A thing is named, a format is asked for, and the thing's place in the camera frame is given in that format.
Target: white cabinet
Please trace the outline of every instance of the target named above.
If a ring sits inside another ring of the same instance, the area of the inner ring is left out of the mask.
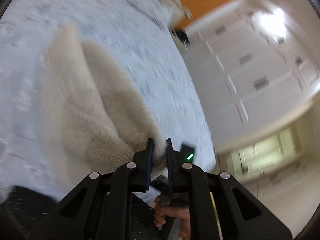
[[[292,125],[247,147],[220,155],[219,161],[225,159],[226,170],[241,183],[258,179],[263,184],[263,178],[268,177],[266,184],[273,184],[287,176],[284,167],[288,168],[303,156],[295,133]]]
[[[277,121],[319,87],[294,38],[277,43],[244,12],[199,30],[183,55],[216,148]]]

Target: green led light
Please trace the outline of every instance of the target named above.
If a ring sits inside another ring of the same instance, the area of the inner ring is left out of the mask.
[[[191,154],[191,155],[187,158],[187,160],[189,160],[192,156],[193,156],[193,154]]]

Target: mattress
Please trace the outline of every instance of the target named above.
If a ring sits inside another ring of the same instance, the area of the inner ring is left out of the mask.
[[[13,0],[0,20],[0,196],[14,185],[61,200],[41,148],[43,54],[57,30],[75,23],[82,39],[110,51],[134,80],[173,148],[196,148],[194,163],[215,166],[211,134],[185,63],[157,0]]]

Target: white wall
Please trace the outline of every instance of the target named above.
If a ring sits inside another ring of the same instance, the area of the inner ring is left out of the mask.
[[[191,38],[191,36],[193,34],[196,33],[196,31],[200,30],[203,27],[208,26],[210,23],[219,20],[223,17],[225,17],[226,15],[232,13],[233,11],[235,11],[236,9],[238,9],[239,7],[241,7],[244,4],[244,0],[231,0],[230,2],[227,2],[217,8],[215,8],[214,10],[206,13],[205,15],[203,15],[202,17],[200,17],[199,19],[193,21],[191,24],[189,24],[186,28],[185,28],[185,32],[188,35],[189,38]]]
[[[320,20],[308,0],[250,0],[270,12],[280,7],[285,24],[320,69]]]
[[[295,123],[301,147],[320,160],[320,95],[313,101],[314,106]]]
[[[320,202],[320,163],[286,190],[260,201],[291,231],[293,237],[305,227]]]

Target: dark object on bed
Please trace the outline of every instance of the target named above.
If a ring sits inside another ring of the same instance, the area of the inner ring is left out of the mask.
[[[183,44],[185,44],[185,46],[187,46],[190,43],[188,35],[185,33],[183,29],[172,30],[172,33],[174,33],[179,38],[179,40],[181,40]]]

